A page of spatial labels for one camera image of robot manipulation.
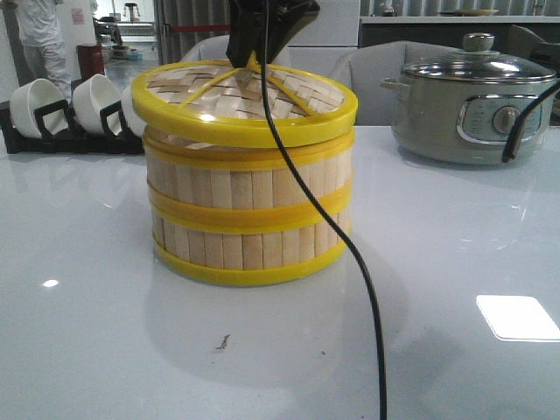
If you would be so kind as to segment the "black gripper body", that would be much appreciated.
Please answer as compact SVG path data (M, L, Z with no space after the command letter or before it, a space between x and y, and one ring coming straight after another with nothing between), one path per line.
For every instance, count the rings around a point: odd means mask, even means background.
M319 12L316 1L231 0L227 44L230 64L234 68L245 67L251 55L255 55L259 63L272 63Z

